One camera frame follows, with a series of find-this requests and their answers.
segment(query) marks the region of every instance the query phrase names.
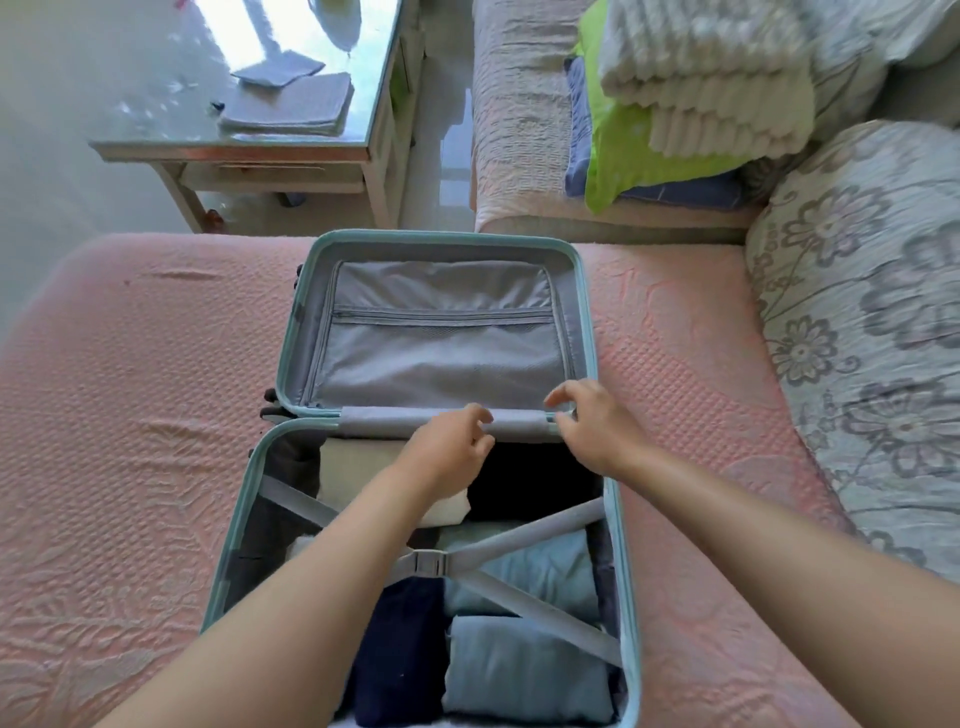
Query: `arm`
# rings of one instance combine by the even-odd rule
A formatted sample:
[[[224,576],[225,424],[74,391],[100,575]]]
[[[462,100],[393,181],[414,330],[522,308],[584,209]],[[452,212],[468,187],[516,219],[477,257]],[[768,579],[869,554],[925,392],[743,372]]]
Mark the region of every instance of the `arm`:
[[[864,728],[956,723],[960,588],[657,448],[595,381],[565,401],[577,458],[673,522]]]
[[[326,726],[417,523],[493,447],[477,404],[435,417],[313,544],[121,704],[101,728]]]

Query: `mesh pocket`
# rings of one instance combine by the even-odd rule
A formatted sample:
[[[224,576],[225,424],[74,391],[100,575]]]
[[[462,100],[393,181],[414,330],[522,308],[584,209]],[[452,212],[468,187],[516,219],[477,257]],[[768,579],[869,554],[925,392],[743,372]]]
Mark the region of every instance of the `mesh pocket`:
[[[555,324],[413,326],[334,321],[311,404],[542,409],[565,379]]]

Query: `glass tabletop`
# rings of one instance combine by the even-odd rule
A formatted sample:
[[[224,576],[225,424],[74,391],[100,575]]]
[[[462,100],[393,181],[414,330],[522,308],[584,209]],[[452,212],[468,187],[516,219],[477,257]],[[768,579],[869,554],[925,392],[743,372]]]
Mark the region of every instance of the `glass tabletop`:
[[[180,29],[168,62],[108,110],[91,145],[104,158],[212,157],[243,147],[360,147],[370,144],[377,99],[401,0],[178,0]],[[215,103],[230,74],[292,50],[350,74],[353,94],[337,134],[223,130]]]

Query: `gray cloth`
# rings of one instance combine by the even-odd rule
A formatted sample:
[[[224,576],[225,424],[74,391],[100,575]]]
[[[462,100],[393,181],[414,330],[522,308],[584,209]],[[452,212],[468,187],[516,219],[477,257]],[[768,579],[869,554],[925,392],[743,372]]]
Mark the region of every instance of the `gray cloth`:
[[[456,617],[444,711],[527,723],[609,723],[607,665],[527,619]]]
[[[441,528],[437,548],[450,551],[459,546],[475,544],[518,525],[508,522],[465,522]],[[484,564],[480,570],[577,619],[591,624],[600,621],[600,606],[585,530],[508,553]],[[446,580],[444,611],[448,617],[511,614],[454,579]]]

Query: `left hand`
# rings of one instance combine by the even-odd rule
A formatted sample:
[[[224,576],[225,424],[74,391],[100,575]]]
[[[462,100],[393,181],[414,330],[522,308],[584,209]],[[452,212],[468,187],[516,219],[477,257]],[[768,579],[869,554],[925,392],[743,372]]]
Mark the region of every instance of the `left hand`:
[[[431,503],[455,496],[473,482],[490,454],[493,437],[480,425],[491,422],[490,410],[479,404],[436,415],[414,432],[393,467],[424,488]]]

